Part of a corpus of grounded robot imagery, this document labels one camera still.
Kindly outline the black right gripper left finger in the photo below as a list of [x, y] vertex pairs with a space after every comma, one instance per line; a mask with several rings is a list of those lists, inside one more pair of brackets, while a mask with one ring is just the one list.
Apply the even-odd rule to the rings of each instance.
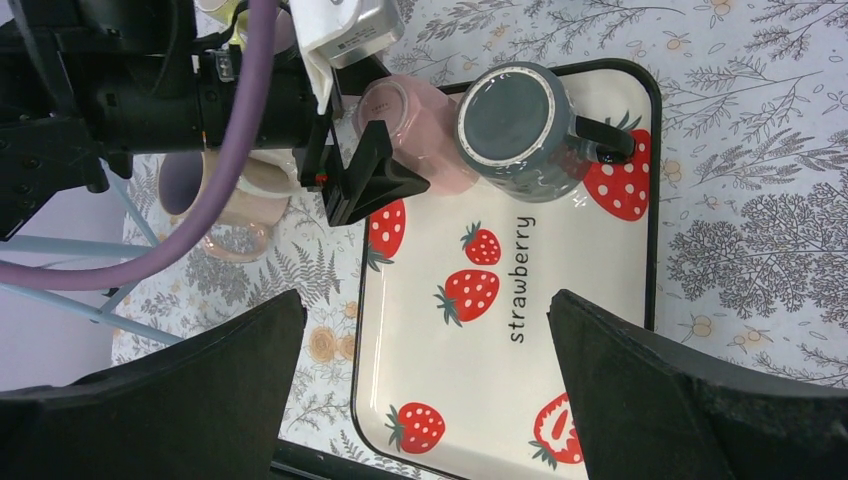
[[5, 479], [265, 479], [306, 325], [286, 291], [66, 386], [1, 395]]

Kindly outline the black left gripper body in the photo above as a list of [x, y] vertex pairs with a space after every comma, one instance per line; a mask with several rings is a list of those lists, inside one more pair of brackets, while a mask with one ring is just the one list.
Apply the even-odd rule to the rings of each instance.
[[291, 149], [298, 182], [316, 191], [330, 180], [334, 102], [318, 107], [302, 59], [266, 55], [257, 72], [241, 52], [207, 50], [192, 65], [181, 55], [162, 85], [166, 61], [130, 57], [106, 64], [99, 78], [99, 140], [110, 153], [146, 154], [236, 147]]

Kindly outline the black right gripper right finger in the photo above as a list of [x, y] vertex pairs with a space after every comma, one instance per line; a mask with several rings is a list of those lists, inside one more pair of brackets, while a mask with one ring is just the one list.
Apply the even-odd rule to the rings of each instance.
[[847, 393], [751, 370], [562, 290], [548, 322], [592, 479], [843, 479]]

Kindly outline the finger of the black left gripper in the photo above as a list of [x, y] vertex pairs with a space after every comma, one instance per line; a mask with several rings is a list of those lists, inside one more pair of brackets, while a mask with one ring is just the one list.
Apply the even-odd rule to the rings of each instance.
[[430, 182], [393, 158], [386, 123], [370, 121], [348, 165], [335, 144], [321, 168], [322, 200], [331, 227], [352, 225], [388, 204], [426, 192]]

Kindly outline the tall pale pink mug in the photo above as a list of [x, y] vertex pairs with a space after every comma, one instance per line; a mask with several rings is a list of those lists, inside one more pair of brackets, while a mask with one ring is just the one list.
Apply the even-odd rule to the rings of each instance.
[[[186, 218], [199, 204], [199, 197], [219, 163], [219, 153], [210, 149], [165, 155], [157, 175], [157, 194], [163, 210], [179, 220]], [[290, 197], [301, 190], [291, 151], [251, 151], [215, 224], [247, 230], [252, 235], [253, 247], [246, 251], [230, 250], [211, 231], [203, 237], [201, 246], [220, 260], [236, 263], [257, 260], [268, 250], [273, 228], [281, 220]]]

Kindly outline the green octagonal mug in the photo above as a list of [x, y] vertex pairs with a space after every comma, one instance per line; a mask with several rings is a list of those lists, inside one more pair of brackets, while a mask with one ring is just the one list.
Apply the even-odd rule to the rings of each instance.
[[230, 44], [245, 46], [249, 7], [247, 0], [196, 0], [195, 7], [224, 26], [232, 27]]

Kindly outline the purple mug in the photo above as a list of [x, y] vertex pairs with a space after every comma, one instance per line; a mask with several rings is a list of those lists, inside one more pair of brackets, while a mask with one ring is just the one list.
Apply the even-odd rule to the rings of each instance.
[[275, 19], [274, 47], [275, 55], [297, 49], [297, 37], [291, 14], [280, 8]]

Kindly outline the pink octagonal mug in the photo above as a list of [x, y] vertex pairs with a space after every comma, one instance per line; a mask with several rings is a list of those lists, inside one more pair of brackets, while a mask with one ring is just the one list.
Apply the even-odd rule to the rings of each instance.
[[370, 121], [384, 121], [393, 158], [428, 180], [430, 192], [458, 195], [471, 188], [479, 174], [457, 151], [456, 108], [454, 99], [429, 82], [391, 75], [367, 86], [353, 114], [353, 126], [360, 135]]

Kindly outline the dark grey mug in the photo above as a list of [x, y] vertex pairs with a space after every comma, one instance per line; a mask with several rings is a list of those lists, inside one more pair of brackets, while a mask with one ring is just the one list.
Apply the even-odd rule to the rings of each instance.
[[556, 200], [594, 164], [625, 164], [630, 133], [577, 113], [548, 68], [508, 62], [483, 73], [457, 107], [454, 140], [482, 178], [525, 203]]

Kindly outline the blue tripod stand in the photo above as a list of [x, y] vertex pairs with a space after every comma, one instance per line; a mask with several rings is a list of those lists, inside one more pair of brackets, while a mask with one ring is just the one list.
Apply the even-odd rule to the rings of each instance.
[[[147, 245], [110, 243], [94, 240], [14, 235], [1, 243], [3, 253], [64, 255], [73, 259], [120, 259], [120, 264], [88, 270], [56, 270], [1, 261], [1, 289], [26, 298], [76, 313], [96, 323], [106, 324], [163, 345], [173, 345], [181, 337], [113, 313], [117, 304], [142, 280], [175, 263], [189, 250], [179, 241], [160, 241], [139, 208], [132, 201], [127, 182], [108, 172], [110, 191], [126, 214], [140, 229]], [[100, 307], [72, 300], [63, 291], [97, 291], [117, 289]]]

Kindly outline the white strawberry tray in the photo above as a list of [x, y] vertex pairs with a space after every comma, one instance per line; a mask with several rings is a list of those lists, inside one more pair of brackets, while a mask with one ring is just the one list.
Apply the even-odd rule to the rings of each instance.
[[547, 314], [567, 289], [652, 323], [661, 101], [631, 61], [557, 75], [580, 113], [631, 133], [630, 164], [594, 166], [551, 202], [479, 181], [365, 223], [351, 401], [379, 455], [462, 479], [586, 477]]

